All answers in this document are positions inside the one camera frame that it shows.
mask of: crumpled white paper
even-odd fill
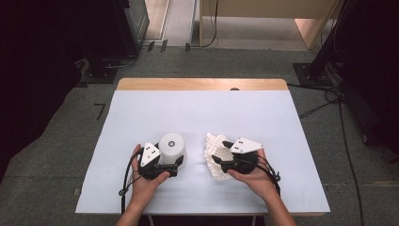
[[[212,158],[212,155],[216,155],[223,161],[232,160],[232,153],[229,148],[223,145],[223,141],[228,141],[224,135],[214,136],[210,133],[206,134],[204,157],[212,177],[217,181],[226,181],[232,178],[228,173],[224,173],[220,165]]]

